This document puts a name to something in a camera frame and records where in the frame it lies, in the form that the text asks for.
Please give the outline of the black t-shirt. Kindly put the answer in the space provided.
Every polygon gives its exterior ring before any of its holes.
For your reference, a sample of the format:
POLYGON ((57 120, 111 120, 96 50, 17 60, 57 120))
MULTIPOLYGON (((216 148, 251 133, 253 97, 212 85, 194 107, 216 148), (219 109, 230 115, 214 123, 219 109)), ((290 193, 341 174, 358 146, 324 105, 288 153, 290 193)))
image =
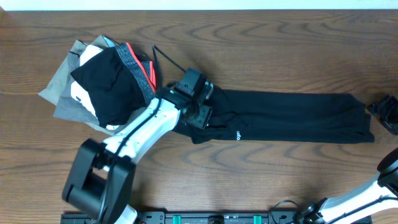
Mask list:
POLYGON ((373 142, 364 103, 347 93, 277 93, 215 87, 205 129, 179 122, 174 132, 192 143, 215 140, 373 142))

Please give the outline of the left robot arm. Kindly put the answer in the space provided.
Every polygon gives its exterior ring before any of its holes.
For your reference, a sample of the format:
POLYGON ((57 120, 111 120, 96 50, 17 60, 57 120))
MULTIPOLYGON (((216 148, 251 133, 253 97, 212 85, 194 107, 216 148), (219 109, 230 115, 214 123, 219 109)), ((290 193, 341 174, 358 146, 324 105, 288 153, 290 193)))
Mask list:
POLYGON ((178 122, 204 129, 212 114, 205 104, 214 85, 189 68, 179 82, 159 90, 129 125, 103 142, 87 139, 78 149, 62 199, 91 217, 92 223, 134 223, 129 205, 134 173, 143 155, 178 122))

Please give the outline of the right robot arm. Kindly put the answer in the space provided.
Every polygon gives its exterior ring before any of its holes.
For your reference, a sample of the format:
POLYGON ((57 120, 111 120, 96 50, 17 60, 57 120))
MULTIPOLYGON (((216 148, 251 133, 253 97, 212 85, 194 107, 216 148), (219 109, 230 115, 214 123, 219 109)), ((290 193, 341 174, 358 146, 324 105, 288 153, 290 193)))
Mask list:
MULTIPOLYGON (((397 96, 381 94, 366 109, 391 134, 397 134, 397 96)), ((397 149, 378 165, 377 175, 339 197, 324 198, 302 210, 295 223, 353 223, 374 213, 397 208, 397 149)))

